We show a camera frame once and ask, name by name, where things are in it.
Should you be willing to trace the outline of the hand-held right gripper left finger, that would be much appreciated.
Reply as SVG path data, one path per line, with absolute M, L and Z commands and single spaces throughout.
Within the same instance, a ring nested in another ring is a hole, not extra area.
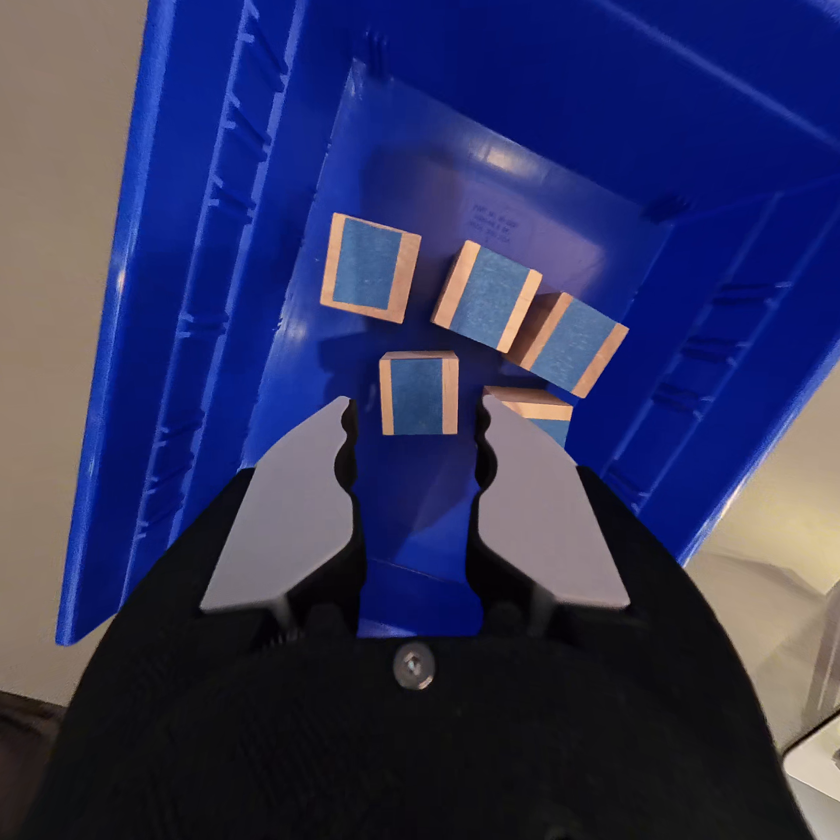
M 261 609 L 282 635 L 334 606 L 357 634 L 365 548 L 354 447 L 355 400 L 339 396 L 257 461 L 205 590 L 205 614 Z

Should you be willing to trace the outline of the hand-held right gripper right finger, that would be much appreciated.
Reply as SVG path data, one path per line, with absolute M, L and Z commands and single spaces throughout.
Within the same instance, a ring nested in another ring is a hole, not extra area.
M 475 476 L 467 582 L 482 632 L 550 632 L 569 607 L 630 606 L 572 457 L 491 394 L 476 408 Z

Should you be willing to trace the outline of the blue-taped wooden cube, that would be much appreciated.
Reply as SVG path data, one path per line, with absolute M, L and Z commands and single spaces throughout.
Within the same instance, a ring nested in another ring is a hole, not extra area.
M 332 215 L 320 303 L 404 322 L 422 237 L 344 213 Z
M 453 351 L 392 351 L 379 360 L 385 436 L 455 435 L 459 358 Z
M 543 389 L 486 385 L 483 396 L 494 396 L 513 412 L 540 427 L 565 448 L 574 405 Z
M 543 274 L 466 240 L 449 268 L 431 323 L 507 353 Z
M 536 296 L 505 359 L 579 398 L 589 395 L 628 334 L 567 292 Z

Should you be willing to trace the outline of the blue plastic bin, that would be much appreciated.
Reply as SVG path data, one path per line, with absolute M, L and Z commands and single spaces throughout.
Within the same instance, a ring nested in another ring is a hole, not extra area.
M 56 642 L 242 468 L 356 401 L 370 623 L 467 633 L 486 385 L 431 323 L 472 239 L 628 334 L 568 450 L 684 564 L 838 356 L 838 4 L 149 2 Z M 421 235 L 401 324 L 320 303 L 332 215 Z M 385 436 L 379 360 L 458 356 Z

